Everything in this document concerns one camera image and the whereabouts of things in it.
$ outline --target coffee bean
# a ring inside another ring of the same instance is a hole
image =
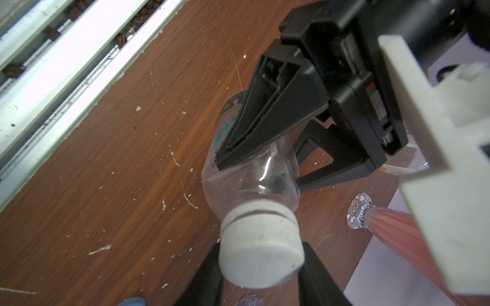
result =
[[[142,8],[140,11],[141,16],[146,16],[148,15],[148,9],[146,7]]]
[[[149,14],[148,15],[141,16],[141,21],[143,21],[143,23],[145,23],[148,20],[148,18],[150,18],[150,15]]]
[[[20,68],[19,66],[17,65],[8,65],[4,70],[3,70],[3,74],[5,74],[5,77],[7,78],[12,78],[12,79],[16,79],[18,78],[19,76],[21,76],[21,74],[24,72],[25,70]]]
[[[133,18],[133,27],[135,31],[137,31],[145,23],[142,19],[142,17]]]
[[[49,40],[51,40],[52,42],[54,42],[55,40],[58,39],[58,37],[60,37],[61,33],[58,32],[58,31],[56,31],[56,30],[51,30],[46,35],[49,38]]]
[[[82,11],[78,7],[75,6],[74,8],[72,8],[68,12],[68,18],[71,21],[75,21],[78,17],[80,17],[81,14],[82,14]]]
[[[80,9],[80,11],[85,11],[87,7],[89,7],[84,1],[79,1],[76,6]]]
[[[153,8],[153,0],[148,1],[146,4],[146,7],[147,7],[147,9]]]
[[[125,34],[119,34],[116,38],[116,44],[119,46],[119,49],[122,48],[127,43],[127,37]]]

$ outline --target clear glass object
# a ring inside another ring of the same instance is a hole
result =
[[[262,300],[256,295],[249,295],[239,300],[235,306],[266,306]]]
[[[412,215],[377,207],[362,192],[351,201],[347,211],[347,225],[352,229],[370,230],[381,242],[439,287],[455,305],[482,305],[478,297],[449,292]]]

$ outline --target plastic water bottle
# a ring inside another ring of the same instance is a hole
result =
[[[295,276],[304,263],[294,215],[298,164],[284,136],[239,165],[218,170],[216,152],[245,97],[246,92],[237,94],[223,107],[201,173],[202,187],[209,207],[222,221],[221,273],[241,287],[268,288]]]

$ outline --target wooden table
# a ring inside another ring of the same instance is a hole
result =
[[[200,181],[219,110],[306,2],[189,1],[0,214],[0,287],[35,292],[0,291],[0,305],[172,305],[220,235]],[[371,238],[347,227],[350,200],[365,191],[386,206],[396,185],[377,171],[302,196],[301,235],[340,288]],[[298,305],[296,280],[226,284],[223,305],[250,293]]]

